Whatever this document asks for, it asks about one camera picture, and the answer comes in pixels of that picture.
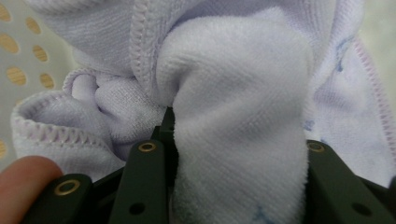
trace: polka dot background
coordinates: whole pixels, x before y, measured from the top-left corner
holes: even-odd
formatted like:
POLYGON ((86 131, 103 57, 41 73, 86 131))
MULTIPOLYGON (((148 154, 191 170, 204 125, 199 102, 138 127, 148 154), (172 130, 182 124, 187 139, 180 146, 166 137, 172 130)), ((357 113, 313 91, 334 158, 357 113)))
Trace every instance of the polka dot background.
POLYGON ((9 116, 24 98, 59 90, 77 67, 70 48, 22 0, 0 0, 0 171, 15 160, 9 116))

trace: fabric fold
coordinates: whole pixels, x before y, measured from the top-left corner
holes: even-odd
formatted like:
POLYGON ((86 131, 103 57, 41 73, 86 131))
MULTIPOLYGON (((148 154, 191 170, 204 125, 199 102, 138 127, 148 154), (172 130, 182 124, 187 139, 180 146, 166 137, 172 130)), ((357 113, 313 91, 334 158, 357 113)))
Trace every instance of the fabric fold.
POLYGON ((274 22, 207 17, 166 37, 154 97, 175 112, 182 223, 302 220, 312 64, 307 40, 274 22))

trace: crumpled fabric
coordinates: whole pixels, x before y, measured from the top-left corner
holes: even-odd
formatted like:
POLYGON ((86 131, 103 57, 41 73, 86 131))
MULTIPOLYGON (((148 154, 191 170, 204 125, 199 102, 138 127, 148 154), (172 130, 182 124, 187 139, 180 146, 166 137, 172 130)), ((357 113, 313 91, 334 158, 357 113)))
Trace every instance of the crumpled fabric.
POLYGON ((16 107, 19 156, 98 179, 172 106, 181 223, 301 221, 306 138, 381 185, 396 173, 393 119, 356 37, 362 0, 26 2, 87 68, 16 107))

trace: gathered fabric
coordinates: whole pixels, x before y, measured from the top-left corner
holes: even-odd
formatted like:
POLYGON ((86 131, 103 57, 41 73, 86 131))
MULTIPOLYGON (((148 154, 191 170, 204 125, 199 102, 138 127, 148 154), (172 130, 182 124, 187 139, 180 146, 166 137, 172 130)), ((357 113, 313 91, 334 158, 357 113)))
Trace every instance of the gathered fabric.
POLYGON ((99 179, 172 106, 179 223, 300 222, 305 139, 380 185, 396 174, 363 0, 25 1, 86 68, 14 109, 19 157, 99 179))

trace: finger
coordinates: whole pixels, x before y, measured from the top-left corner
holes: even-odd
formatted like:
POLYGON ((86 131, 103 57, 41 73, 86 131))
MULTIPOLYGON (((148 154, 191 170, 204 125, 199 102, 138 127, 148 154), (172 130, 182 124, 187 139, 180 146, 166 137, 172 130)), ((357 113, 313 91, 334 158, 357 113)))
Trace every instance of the finger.
POLYGON ((0 220, 20 223, 48 183, 61 176, 55 162, 38 156, 14 161, 0 174, 0 220))

